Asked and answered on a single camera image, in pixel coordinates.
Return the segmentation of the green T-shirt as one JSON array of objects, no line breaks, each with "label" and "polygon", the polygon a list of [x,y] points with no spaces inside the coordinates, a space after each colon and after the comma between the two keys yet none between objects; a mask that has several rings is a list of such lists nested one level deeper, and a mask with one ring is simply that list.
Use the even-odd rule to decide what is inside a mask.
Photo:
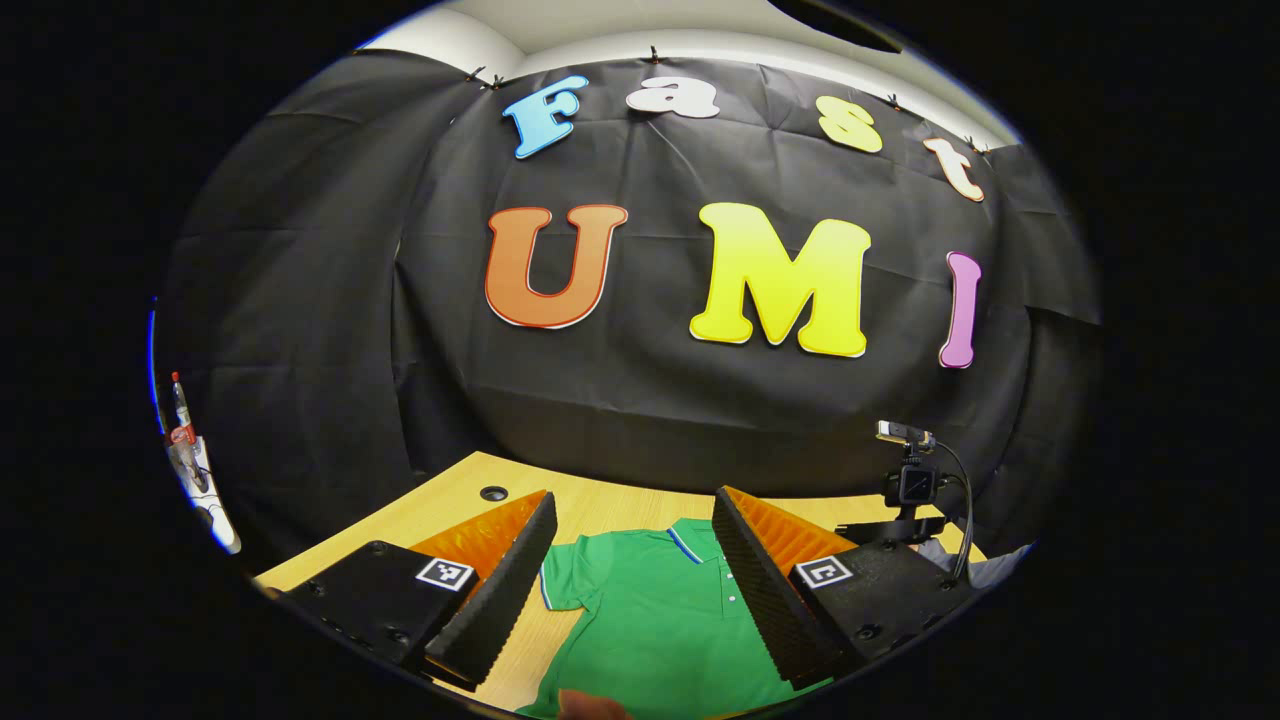
[{"label": "green T-shirt", "polygon": [[556,720],[562,689],[634,720],[705,720],[797,697],[782,679],[707,519],[581,536],[539,571],[549,611],[577,611],[521,714]]}]

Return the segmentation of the black backdrop cloth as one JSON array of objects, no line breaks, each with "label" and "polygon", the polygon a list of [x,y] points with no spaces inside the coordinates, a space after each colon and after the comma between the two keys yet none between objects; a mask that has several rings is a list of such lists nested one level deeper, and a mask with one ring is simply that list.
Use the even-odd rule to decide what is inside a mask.
[{"label": "black backdrop cloth", "polygon": [[1032,543],[1100,386],[1100,269],[1038,159],[858,88],[639,59],[497,88],[364,50],[196,200],[157,301],[271,566],[475,451],[684,492],[874,493],[933,430],[989,556]]}]

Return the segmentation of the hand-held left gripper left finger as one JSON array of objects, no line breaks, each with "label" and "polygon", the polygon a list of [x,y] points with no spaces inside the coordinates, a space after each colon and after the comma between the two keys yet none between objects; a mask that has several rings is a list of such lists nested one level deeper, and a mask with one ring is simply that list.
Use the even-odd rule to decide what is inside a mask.
[{"label": "hand-held left gripper left finger", "polygon": [[282,602],[356,650],[475,691],[489,676],[558,530],[540,489],[411,547],[372,539]]}]

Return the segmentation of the white plastic object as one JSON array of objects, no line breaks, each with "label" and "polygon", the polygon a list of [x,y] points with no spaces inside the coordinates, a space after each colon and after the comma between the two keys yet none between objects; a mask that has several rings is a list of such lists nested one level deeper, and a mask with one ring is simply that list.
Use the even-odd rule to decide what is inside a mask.
[{"label": "white plastic object", "polygon": [[166,447],[166,455],[180,487],[187,493],[197,515],[206,521],[214,538],[229,555],[242,550],[242,542],[232,525],[212,477],[210,456],[202,436],[193,445],[179,442]]}]

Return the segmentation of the red label bottle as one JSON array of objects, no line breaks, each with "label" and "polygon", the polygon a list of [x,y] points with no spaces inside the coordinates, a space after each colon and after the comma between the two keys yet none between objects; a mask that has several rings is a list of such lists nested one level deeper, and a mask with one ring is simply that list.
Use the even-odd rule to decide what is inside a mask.
[{"label": "red label bottle", "polygon": [[170,439],[173,445],[196,446],[198,437],[195,433],[189,404],[186,397],[186,389],[180,382],[179,372],[172,373],[172,393],[175,409],[175,428],[170,433]]}]

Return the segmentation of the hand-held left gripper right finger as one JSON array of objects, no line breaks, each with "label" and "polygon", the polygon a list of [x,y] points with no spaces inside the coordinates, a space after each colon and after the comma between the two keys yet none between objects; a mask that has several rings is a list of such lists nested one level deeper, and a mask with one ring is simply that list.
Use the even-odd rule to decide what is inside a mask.
[{"label": "hand-held left gripper right finger", "polygon": [[892,521],[847,538],[722,486],[712,525],[780,678],[796,689],[861,673],[979,594],[965,571],[910,550]]}]

